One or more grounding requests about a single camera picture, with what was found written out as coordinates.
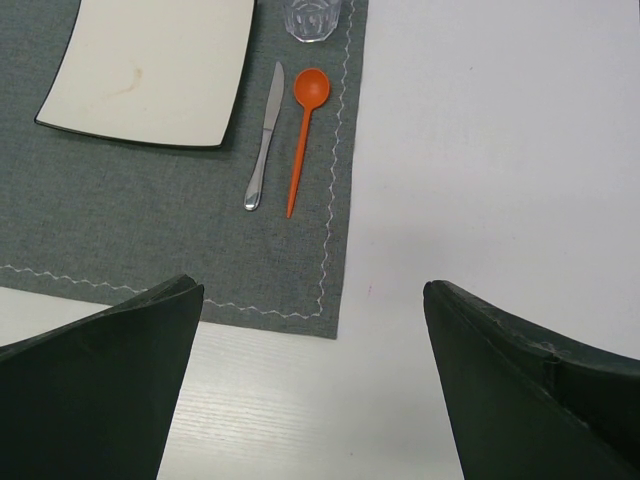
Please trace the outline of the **orange plastic spoon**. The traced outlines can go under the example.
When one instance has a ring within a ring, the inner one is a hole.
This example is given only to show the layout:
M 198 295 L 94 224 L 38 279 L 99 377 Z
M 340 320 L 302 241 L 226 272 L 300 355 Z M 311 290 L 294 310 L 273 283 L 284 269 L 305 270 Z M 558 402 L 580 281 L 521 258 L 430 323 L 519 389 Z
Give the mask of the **orange plastic spoon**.
M 287 219 L 292 217 L 295 208 L 312 113 L 328 100 L 330 89 L 328 76 L 319 68 L 301 71 L 294 82 L 294 97 L 302 107 L 303 115 L 289 187 Z

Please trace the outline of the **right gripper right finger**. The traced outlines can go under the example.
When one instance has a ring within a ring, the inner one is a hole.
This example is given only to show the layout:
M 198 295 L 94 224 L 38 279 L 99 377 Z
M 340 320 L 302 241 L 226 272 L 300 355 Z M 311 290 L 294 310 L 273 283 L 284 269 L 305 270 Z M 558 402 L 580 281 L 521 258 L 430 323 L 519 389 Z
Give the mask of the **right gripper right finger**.
M 423 290 L 467 479 L 635 479 L 639 363 L 503 311 L 443 280 Z

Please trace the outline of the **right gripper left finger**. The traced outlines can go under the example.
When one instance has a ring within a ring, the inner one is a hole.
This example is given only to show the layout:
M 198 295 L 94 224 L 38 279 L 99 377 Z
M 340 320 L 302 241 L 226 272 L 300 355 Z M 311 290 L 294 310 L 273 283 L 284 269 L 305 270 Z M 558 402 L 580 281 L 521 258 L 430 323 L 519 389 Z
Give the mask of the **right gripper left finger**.
M 156 478 L 203 301 L 181 275 L 2 346 L 2 478 Z

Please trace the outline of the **silver table knife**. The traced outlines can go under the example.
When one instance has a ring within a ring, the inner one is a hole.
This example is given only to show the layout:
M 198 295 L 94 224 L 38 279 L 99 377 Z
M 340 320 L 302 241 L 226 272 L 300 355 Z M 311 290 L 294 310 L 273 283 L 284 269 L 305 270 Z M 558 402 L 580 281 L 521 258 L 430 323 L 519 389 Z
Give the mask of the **silver table knife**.
M 284 68 L 280 61 L 275 63 L 270 91 L 264 114 L 261 145 L 244 195 L 244 208 L 247 211 L 255 211 L 261 200 L 263 179 L 270 143 L 280 112 L 284 95 Z

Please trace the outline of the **clear drinking glass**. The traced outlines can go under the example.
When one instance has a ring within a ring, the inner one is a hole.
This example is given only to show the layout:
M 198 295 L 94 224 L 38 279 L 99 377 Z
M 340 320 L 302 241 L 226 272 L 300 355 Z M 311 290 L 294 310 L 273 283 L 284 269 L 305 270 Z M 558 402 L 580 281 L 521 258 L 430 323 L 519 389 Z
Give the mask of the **clear drinking glass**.
M 326 40 L 337 28 L 341 0 L 282 1 L 286 31 L 302 43 Z

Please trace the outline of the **white rectangular plate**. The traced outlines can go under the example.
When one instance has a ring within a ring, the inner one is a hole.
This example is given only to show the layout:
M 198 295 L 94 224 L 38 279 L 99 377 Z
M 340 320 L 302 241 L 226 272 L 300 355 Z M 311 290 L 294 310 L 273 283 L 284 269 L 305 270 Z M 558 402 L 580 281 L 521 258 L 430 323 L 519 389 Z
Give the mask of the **white rectangular plate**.
M 236 0 L 82 1 L 37 123 L 110 140 L 219 146 L 255 10 Z

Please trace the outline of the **grey cloth placemat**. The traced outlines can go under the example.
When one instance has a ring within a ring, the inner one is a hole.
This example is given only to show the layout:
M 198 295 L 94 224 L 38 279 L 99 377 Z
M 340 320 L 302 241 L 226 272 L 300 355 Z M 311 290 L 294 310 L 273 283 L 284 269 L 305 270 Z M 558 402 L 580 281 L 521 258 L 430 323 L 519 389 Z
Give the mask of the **grey cloth placemat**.
M 1 5 L 1 283 L 115 305 L 178 274 L 205 289 L 206 322 L 335 338 L 368 5 L 346 1 L 325 41 L 285 32 L 256 6 L 248 61 L 217 148 L 182 149 L 63 133 L 35 123 L 66 49 L 75 1 Z M 323 70 L 296 205 L 286 209 L 301 106 L 286 90 L 261 202 L 243 206 L 273 68 L 292 85 Z

